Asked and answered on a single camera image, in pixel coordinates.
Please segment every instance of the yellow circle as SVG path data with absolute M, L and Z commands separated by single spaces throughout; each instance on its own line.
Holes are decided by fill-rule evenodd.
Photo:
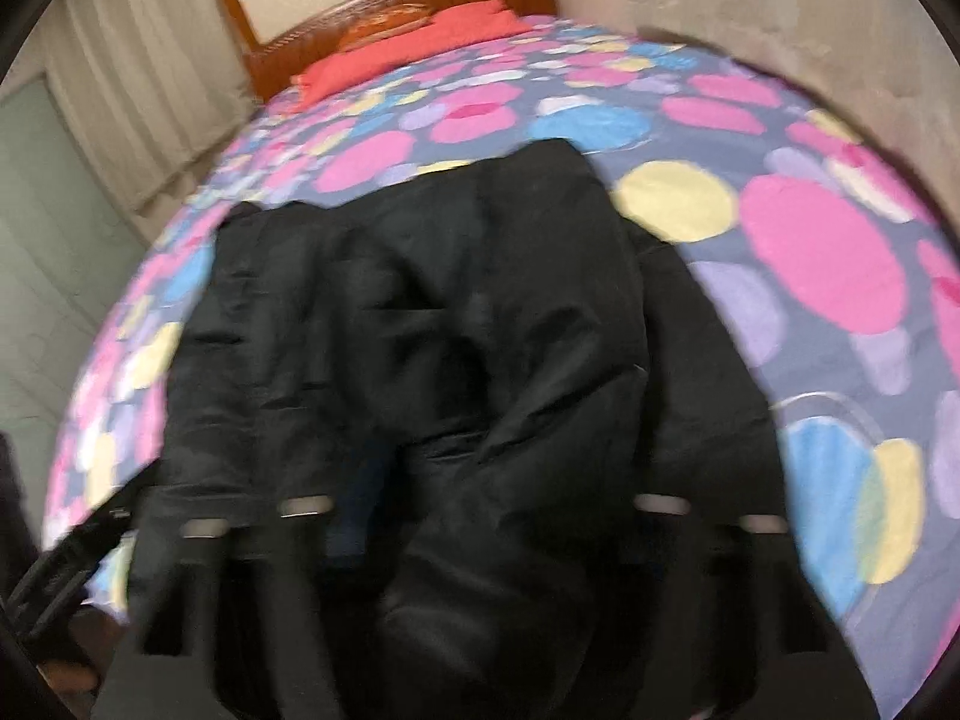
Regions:
M 113 492 L 113 471 L 116 465 L 116 442 L 113 435 L 102 433 L 93 450 L 93 462 L 86 474 L 83 499 L 90 509 L 96 509 Z
M 648 162 L 616 185 L 620 213 L 666 241 L 692 244 L 736 224 L 736 191 L 690 162 Z
M 904 573 L 920 544 L 923 453 L 914 442 L 894 439 L 874 449 L 874 460 L 877 472 L 857 503 L 857 557 L 861 579 L 886 584 Z
M 349 129 L 341 130 L 340 132 L 334 132 L 328 138 L 323 140 L 323 143 L 317 143 L 317 146 L 310 149 L 310 156 L 319 157 L 321 154 L 325 154 L 330 151 L 331 148 L 339 146 L 340 143 L 347 140 L 347 137 L 350 134 Z
M 604 67 L 608 67 L 611 70 L 622 70 L 626 73 L 636 73 L 640 70 L 649 70 L 654 63 L 649 59 L 644 59 L 642 56 L 628 56 L 623 59 L 618 59 L 613 62 L 608 62 Z
M 113 582 L 110 583 L 110 604 L 119 610 L 127 608 L 127 579 L 130 576 L 130 564 L 133 560 L 133 546 L 136 537 L 129 533 L 123 537 L 117 553 L 114 556 L 116 568 L 113 572 Z
M 611 40 L 608 43 L 594 43 L 589 50 L 598 53 L 618 53 L 625 52 L 630 47 L 629 43 L 622 40 Z
M 841 141 L 863 143 L 863 139 L 851 129 L 849 124 L 838 119 L 832 113 L 817 108 L 806 115 L 806 120 L 814 127 L 826 132 L 827 135 L 832 135 L 832 137 L 839 138 Z
M 578 43 L 586 43 L 587 45 L 593 43 L 609 43 L 613 40 L 618 40 L 619 35 L 590 35 L 586 38 L 580 38 Z
M 380 86 L 377 86 L 370 91 L 371 93 L 389 92 L 391 89 L 397 88 L 397 86 L 400 86 L 402 83 L 406 83 L 408 80 L 410 79 L 394 79 L 392 81 L 387 81 L 386 83 L 380 84 Z
M 376 108 L 377 105 L 380 105 L 386 97 L 383 92 L 371 92 L 366 95 L 363 95 L 360 100 L 357 100 L 356 103 L 350 105 L 348 108 L 344 108 L 344 116 L 359 116 L 362 113 L 366 113 L 371 108 Z
M 417 175 L 426 175 L 429 172 L 441 172 L 442 170 L 453 170 L 455 167 L 464 167 L 470 165 L 469 159 L 448 159 L 445 162 L 434 162 L 432 165 L 424 165 L 416 171 Z
M 264 197 L 269 194 L 266 189 L 258 189 L 252 194 L 248 194 L 244 197 L 241 202 L 260 202 Z
M 153 301 L 152 295 L 141 295 L 137 299 L 136 303 L 134 303 L 130 309 L 130 313 L 127 314 L 127 318 L 124 319 L 123 324 L 120 325 L 120 332 L 117 333 L 118 341 L 123 341 L 125 338 L 128 338 L 130 333 L 133 333 L 137 327 L 140 327 L 140 323 L 147 314 L 147 309 L 150 308 L 150 304 Z
M 167 322 L 147 346 L 137 351 L 131 370 L 131 389 L 147 389 L 170 367 L 170 358 L 183 328 L 179 322 Z
M 429 94 L 429 90 L 418 89 L 416 92 L 411 92 L 409 95 L 406 95 L 405 98 L 400 98 L 396 103 L 394 103 L 394 105 L 409 105 L 410 103 L 418 103 Z

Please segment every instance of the white curtain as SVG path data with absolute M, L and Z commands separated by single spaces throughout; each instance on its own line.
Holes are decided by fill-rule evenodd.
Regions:
M 135 221 L 188 194 L 253 111 L 217 0 L 54 0 L 37 31 L 64 119 Z

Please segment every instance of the wooden headboard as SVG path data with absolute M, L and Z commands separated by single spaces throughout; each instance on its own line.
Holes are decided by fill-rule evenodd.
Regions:
M 240 0 L 223 0 L 237 34 L 242 39 L 244 63 L 261 100 L 270 100 L 290 85 L 290 77 L 335 52 L 341 35 L 364 14 L 382 7 L 420 2 L 434 10 L 481 0 L 348 0 L 307 19 L 280 37 L 263 44 L 253 31 Z M 520 16 L 556 15 L 554 0 L 504 0 Z

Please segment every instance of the colorful bedspread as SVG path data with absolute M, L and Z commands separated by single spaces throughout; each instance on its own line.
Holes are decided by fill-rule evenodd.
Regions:
M 335 206 L 568 138 L 623 213 L 682 245 L 776 404 L 806 568 L 893 717 L 960 622 L 960 271 L 899 177 L 776 79 L 565 20 L 293 103 L 224 153 L 107 320 L 59 437 L 47 544 L 157 453 L 164 372 L 232 204 Z M 117 608 L 119 565 L 94 584 Z

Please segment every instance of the red pillow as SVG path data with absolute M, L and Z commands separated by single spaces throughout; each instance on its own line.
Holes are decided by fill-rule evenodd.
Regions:
M 502 10 L 477 20 L 460 23 L 431 23 L 413 32 L 363 46 L 355 52 L 337 52 L 315 62 L 294 79 L 301 101 L 296 111 L 375 79 L 411 62 L 418 62 L 453 49 L 477 43 L 521 35 L 530 25 L 517 18 L 514 11 Z
M 433 23 L 448 25 L 449 23 L 472 22 L 484 19 L 504 10 L 507 4 L 503 0 L 483 0 L 482 2 L 467 2 L 455 5 L 433 14 Z

